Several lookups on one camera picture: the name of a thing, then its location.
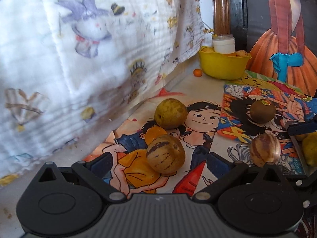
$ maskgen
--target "orange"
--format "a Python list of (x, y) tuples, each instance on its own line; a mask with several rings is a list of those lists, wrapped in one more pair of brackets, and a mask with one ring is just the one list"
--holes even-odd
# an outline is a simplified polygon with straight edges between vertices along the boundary
[(163, 128), (154, 125), (152, 128), (149, 128), (145, 133), (145, 143), (150, 145), (153, 140), (158, 138), (159, 136), (167, 134), (166, 130)]
[(201, 69), (195, 69), (194, 70), (194, 76), (201, 77), (202, 76), (202, 70)]

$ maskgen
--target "lemon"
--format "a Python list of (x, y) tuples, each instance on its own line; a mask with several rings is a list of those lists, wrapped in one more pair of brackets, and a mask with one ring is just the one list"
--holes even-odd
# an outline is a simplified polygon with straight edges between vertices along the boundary
[(156, 107), (154, 120), (163, 129), (175, 129), (185, 123), (187, 115), (187, 108), (181, 101), (168, 98)]
[(317, 132), (310, 133), (302, 142), (303, 154), (306, 163), (317, 166)]

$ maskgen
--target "white blanket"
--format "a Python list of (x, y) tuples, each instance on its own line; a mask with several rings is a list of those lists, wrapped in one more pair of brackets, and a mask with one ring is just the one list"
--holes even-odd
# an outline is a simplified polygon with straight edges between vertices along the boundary
[(203, 39), (199, 0), (0, 0), (0, 19), (0, 178), (141, 102)]

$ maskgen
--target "cartoon girl drawing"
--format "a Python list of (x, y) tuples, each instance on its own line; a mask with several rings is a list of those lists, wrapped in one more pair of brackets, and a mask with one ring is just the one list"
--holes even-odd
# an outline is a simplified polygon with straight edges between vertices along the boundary
[(297, 86), (314, 96), (317, 58), (305, 46), (301, 14), (307, 0), (269, 0), (272, 28), (251, 50), (247, 69)]
[(105, 19), (101, 17), (108, 15), (109, 11), (98, 9), (95, 0), (58, 0), (56, 4), (72, 11), (61, 19), (64, 23), (72, 22), (78, 41), (76, 52), (87, 58), (96, 57), (99, 43), (112, 38)]

